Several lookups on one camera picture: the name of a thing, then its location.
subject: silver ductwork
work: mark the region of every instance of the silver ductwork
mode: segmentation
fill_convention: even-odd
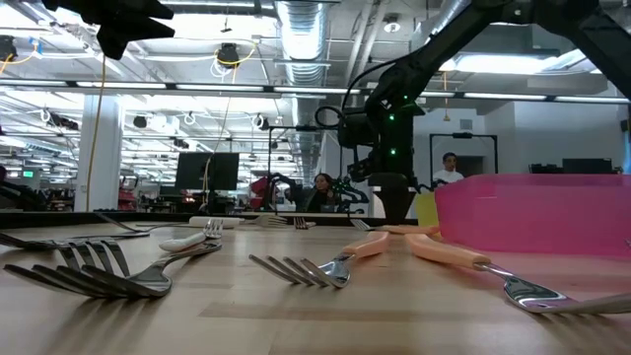
[[[326,36],[326,5],[315,2],[282,1],[277,3],[282,23],[281,40],[285,59],[323,60]],[[286,65],[290,84],[302,87],[319,87],[323,84],[324,67],[318,65]],[[310,124],[318,101],[292,99],[294,125]],[[298,135],[303,175],[311,178],[317,165],[319,147],[313,136]]]
[[[422,31],[418,47],[425,45],[430,35],[435,35],[442,31],[445,26],[450,23],[457,15],[464,10],[471,3],[471,0],[445,0],[441,5],[441,10],[438,15],[430,19],[431,26],[428,28],[419,28],[417,31]]]

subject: orange handle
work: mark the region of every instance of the orange handle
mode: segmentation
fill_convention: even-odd
[[[342,252],[355,254],[358,258],[382,253],[387,249],[388,232],[371,232],[363,241],[351,243]]]
[[[439,226],[383,226],[382,229],[394,234],[424,234],[428,236],[433,236],[441,232],[441,228]]]
[[[464,248],[436,243],[422,234],[405,235],[412,252],[428,260],[476,269],[474,263],[491,263],[491,258]]]

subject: pipe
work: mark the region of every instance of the pipe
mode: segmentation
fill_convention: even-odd
[[[430,35],[435,35],[442,31],[445,26],[457,15],[459,15],[470,3],[471,0],[445,0],[443,5],[441,5],[439,14],[432,18],[434,21],[434,27],[421,34],[420,45],[425,45],[427,40],[430,38]]]
[[[361,74],[366,69],[366,64],[368,63],[368,57],[370,57],[371,52],[373,51],[373,44],[375,44],[375,38],[377,38],[377,33],[381,28],[380,23],[384,21],[384,17],[386,16],[386,0],[381,0],[379,4],[379,8],[377,8],[377,14],[375,15],[375,20],[373,21],[373,27],[371,28],[371,32],[368,34],[368,39],[366,40],[366,45],[364,46],[364,51],[362,52],[362,58],[359,61],[359,66],[357,67],[357,74]]]
[[[351,56],[348,59],[348,64],[346,65],[346,74],[344,75],[344,85],[350,84],[351,75],[353,75],[353,69],[355,68],[355,61],[357,61],[357,55],[359,55],[359,50],[362,47],[362,41],[364,40],[364,34],[366,33],[366,26],[368,25],[368,20],[370,20],[372,9],[373,9],[372,1],[367,0],[361,12],[362,22],[359,25],[357,34],[355,35],[355,41],[353,42],[353,49],[351,50]]]
[[[326,35],[327,6],[318,3],[288,2],[277,3],[278,17],[283,24],[281,41],[285,59],[322,61]],[[287,65],[287,79],[294,86],[321,87],[324,67],[319,65]],[[316,112],[318,101],[292,99],[294,125],[310,124]],[[298,135],[298,150],[301,152],[304,178],[311,178],[317,164],[316,155],[310,151],[314,147],[310,135]]]

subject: yellow object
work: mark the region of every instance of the yellow object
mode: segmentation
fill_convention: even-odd
[[[416,195],[414,211],[421,227],[439,226],[438,211],[434,192],[425,192]]]

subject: table surface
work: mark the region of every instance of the table surface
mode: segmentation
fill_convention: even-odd
[[[111,225],[10,230],[25,239],[117,231]],[[164,252],[159,241],[194,233],[165,228],[122,241],[132,272]],[[401,236],[386,253],[353,261],[343,290],[291,286],[250,253],[324,262],[365,237],[351,228],[308,231],[242,226],[222,250],[172,264],[158,300],[89,300],[37,288],[0,271],[0,353],[31,354],[631,354],[631,315],[535,316],[504,299],[488,273],[411,255]],[[496,263],[579,300],[629,292],[628,261],[491,254]],[[55,252],[0,247],[2,264],[62,264]]]

